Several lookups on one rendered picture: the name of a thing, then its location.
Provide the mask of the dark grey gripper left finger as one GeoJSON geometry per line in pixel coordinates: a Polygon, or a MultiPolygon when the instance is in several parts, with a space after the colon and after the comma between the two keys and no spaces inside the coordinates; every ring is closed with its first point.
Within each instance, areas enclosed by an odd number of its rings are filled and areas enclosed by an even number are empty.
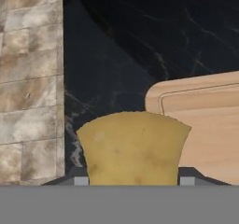
{"type": "Polygon", "coordinates": [[[73,167],[67,175],[45,183],[52,186],[88,186],[89,184],[87,169],[84,167],[73,167]]]}

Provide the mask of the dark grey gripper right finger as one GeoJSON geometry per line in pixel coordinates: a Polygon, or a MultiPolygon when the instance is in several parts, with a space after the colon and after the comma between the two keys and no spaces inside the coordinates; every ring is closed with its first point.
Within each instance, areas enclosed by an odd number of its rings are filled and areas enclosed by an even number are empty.
{"type": "Polygon", "coordinates": [[[228,186],[228,183],[204,176],[194,167],[179,167],[177,175],[177,184],[178,186],[228,186]]]}

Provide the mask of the yellow sponge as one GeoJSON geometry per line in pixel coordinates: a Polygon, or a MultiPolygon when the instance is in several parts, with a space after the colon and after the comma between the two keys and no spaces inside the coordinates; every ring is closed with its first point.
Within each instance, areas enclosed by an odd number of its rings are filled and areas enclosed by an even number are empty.
{"type": "Polygon", "coordinates": [[[160,114],[121,112],[77,130],[92,186],[175,186],[191,127],[160,114]]]}

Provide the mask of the light wooden cutting board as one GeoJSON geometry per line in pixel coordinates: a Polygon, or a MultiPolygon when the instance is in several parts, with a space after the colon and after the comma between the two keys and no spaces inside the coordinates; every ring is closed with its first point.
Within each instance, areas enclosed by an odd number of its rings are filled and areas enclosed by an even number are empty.
{"type": "Polygon", "coordinates": [[[156,83],[145,108],[191,127],[181,167],[239,185],[239,71],[156,83]]]}

